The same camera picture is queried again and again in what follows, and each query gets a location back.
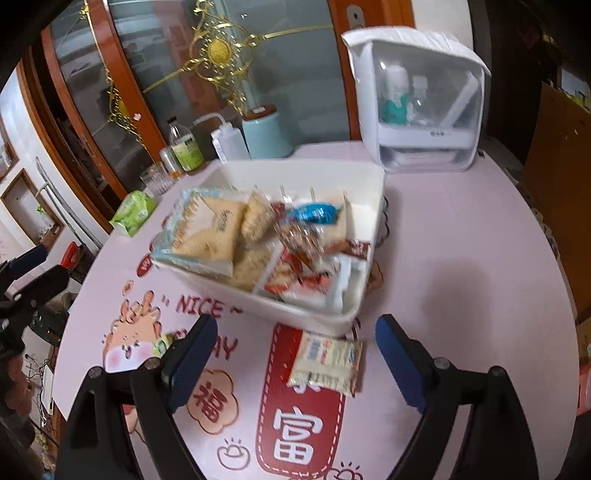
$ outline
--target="can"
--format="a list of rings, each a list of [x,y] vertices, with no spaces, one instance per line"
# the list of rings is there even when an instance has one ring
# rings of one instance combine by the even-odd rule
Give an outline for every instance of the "can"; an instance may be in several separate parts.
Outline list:
[[[172,147],[164,147],[160,150],[160,158],[173,179],[176,180],[184,175],[184,170],[178,162],[177,156],[174,154]]]

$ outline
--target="glass cup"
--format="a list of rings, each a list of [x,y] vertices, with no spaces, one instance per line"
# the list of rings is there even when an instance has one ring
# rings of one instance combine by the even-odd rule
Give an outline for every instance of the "glass cup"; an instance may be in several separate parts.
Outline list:
[[[170,177],[162,162],[150,165],[139,177],[145,183],[148,193],[152,197],[166,193],[174,185],[174,180]]]

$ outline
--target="pink tablecloth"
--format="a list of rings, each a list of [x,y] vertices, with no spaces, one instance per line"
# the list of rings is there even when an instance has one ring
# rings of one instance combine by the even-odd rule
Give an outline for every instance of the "pink tablecloth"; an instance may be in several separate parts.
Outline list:
[[[356,142],[308,145],[295,156],[368,161]],[[198,182],[185,178],[175,191]],[[291,479],[309,472],[325,480],[380,480],[419,420],[373,340],[377,317],[392,313],[433,356],[465,369],[507,369],[540,477],[553,479],[574,423],[578,361],[566,288],[536,220],[489,157],[464,173],[389,175],[386,195],[392,235],[375,255],[385,281],[368,294],[355,326],[367,341],[355,398],[287,388],[278,379],[291,338],[286,327],[187,291],[171,272],[150,268],[145,257],[173,191],[134,238],[109,239],[86,279],[57,360],[53,394],[61,412],[67,417],[90,367],[134,367],[161,331],[188,329],[199,313],[213,313],[217,348],[193,399],[175,415],[207,477]],[[118,322],[131,311],[141,316],[132,329]],[[129,412],[139,464],[147,479],[157,478],[134,418]],[[466,419],[461,409],[438,478],[451,471]]]

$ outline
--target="chinese character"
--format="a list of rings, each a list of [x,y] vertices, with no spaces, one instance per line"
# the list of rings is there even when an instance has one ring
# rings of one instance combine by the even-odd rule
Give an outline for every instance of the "chinese character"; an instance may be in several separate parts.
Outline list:
[[[304,393],[306,393],[306,389],[308,387],[311,388],[312,390],[314,390],[315,392],[320,391],[320,387],[318,385],[306,385],[305,383],[301,383],[299,385],[294,385],[292,388],[294,389],[294,392],[297,393],[298,395],[303,395]]]
[[[220,412],[224,408],[224,404],[228,403],[226,396],[217,388],[212,388],[212,383],[207,382],[205,385],[199,385],[199,393],[193,395],[196,398],[195,405],[197,407],[203,406],[201,411],[212,423],[216,423],[220,418]]]
[[[275,441],[273,456],[277,460],[308,465],[312,460],[312,455],[314,455],[314,449],[312,445],[307,443],[282,442],[280,439]]]
[[[322,420],[313,415],[306,415],[298,407],[293,407],[293,413],[283,413],[280,408],[275,411],[273,428],[281,430],[281,439],[275,441],[273,456],[283,462],[308,465],[312,460],[314,448],[307,443],[301,443],[312,433],[322,431]]]

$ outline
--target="white plastic tray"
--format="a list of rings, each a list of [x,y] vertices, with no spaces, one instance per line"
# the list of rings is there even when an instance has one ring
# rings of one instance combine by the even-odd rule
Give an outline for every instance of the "white plastic tray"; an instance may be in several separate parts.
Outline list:
[[[220,164],[202,186],[235,187],[252,190],[257,187],[274,200],[286,194],[311,199],[316,195],[344,191],[349,202],[347,238],[371,242],[368,262],[362,271],[354,271],[343,299],[343,313],[330,315],[303,309],[287,303],[237,290],[198,275],[162,264],[174,270],[190,288],[233,303],[245,311],[272,322],[340,336],[347,333],[361,307],[375,249],[384,198],[384,169],[367,162],[339,160],[242,160]]]

